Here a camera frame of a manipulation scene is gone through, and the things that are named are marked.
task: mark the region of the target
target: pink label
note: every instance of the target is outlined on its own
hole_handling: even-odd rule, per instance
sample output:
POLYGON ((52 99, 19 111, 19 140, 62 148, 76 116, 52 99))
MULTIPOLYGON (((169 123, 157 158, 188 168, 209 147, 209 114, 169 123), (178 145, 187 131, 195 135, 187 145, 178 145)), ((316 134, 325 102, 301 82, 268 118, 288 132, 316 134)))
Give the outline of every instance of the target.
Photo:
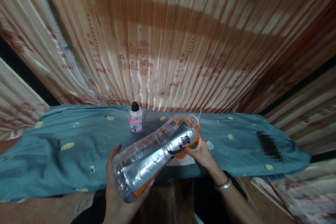
POLYGON ((142 131, 142 120, 139 118, 132 118, 129 122, 131 130, 134 132, 142 131))

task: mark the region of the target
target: finger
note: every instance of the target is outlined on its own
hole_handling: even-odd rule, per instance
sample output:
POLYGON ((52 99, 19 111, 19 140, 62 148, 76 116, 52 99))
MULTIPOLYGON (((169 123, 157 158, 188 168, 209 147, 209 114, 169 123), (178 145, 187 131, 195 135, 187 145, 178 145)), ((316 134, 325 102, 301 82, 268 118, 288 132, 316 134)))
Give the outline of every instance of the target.
POLYGON ((146 198, 147 198, 147 196, 149 195, 149 192, 150 192, 150 190, 151 190, 151 188, 152 188, 152 185, 154 184, 154 180, 155 179, 153 179, 152 180, 152 182, 146 187, 146 189, 144 190, 144 192, 142 193, 142 195, 139 197, 139 202, 143 202, 146 198))
POLYGON ((203 139, 203 137, 200 137, 200 138, 199 138, 199 141, 200 141, 200 142, 204 142, 204 143, 206 142, 206 141, 203 139))
POLYGON ((185 153, 187 153, 188 155, 194 157, 194 154, 196 152, 196 149, 190 149, 190 148, 185 148, 184 151, 185 153))
POLYGON ((106 175, 107 175, 107 178, 110 177, 110 175, 112 175, 112 160, 114 158, 115 155, 117 155, 117 153, 119 153, 121 149, 121 144, 118 145, 110 154, 108 160, 107 160, 107 163, 106 163, 106 175))

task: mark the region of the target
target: pleated curtain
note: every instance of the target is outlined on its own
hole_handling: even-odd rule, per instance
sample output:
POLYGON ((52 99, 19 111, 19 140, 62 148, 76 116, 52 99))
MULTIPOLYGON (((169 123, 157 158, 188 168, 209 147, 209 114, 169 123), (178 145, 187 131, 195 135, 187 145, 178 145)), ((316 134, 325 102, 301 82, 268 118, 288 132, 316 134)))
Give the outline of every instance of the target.
POLYGON ((335 0, 0 0, 2 36, 61 103, 161 111, 260 112, 333 56, 334 16, 335 0))
POLYGON ((0 58, 0 141, 20 137, 49 109, 0 58))
POLYGON ((265 117, 310 155, 335 150, 335 83, 333 67, 265 117))

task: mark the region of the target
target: white paper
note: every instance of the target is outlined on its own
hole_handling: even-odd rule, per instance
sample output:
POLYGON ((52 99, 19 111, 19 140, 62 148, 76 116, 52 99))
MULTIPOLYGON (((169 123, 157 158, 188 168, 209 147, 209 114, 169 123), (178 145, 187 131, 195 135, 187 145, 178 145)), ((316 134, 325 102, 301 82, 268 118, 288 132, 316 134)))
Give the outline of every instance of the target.
POLYGON ((195 159, 188 154, 183 159, 174 158, 167 164, 167 166, 182 166, 182 165, 191 165, 195 164, 195 159))

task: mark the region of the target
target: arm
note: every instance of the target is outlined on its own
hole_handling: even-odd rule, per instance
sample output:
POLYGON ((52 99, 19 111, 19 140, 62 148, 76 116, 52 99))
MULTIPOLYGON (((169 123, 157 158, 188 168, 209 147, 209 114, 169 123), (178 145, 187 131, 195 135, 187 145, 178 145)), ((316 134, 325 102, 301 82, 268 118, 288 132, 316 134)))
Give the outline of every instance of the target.
POLYGON ((106 164, 107 187, 106 187, 106 212, 103 224, 109 223, 130 223, 134 215, 137 213, 143 201, 147 198, 154 180, 145 189, 144 193, 134 203, 125 203, 118 195, 117 189, 113 182, 112 176, 112 160, 120 151, 121 145, 115 148, 106 164))
MULTIPOLYGON (((199 139, 196 149, 186 148, 184 151, 195 158, 202 166, 204 166, 214 182, 220 186, 227 182, 228 178, 219 165, 214 160, 207 144, 203 138, 199 139)), ((225 190, 221 190, 221 195, 233 223, 255 224, 264 223, 258 213, 250 206, 244 197, 233 186, 229 186, 225 190)))

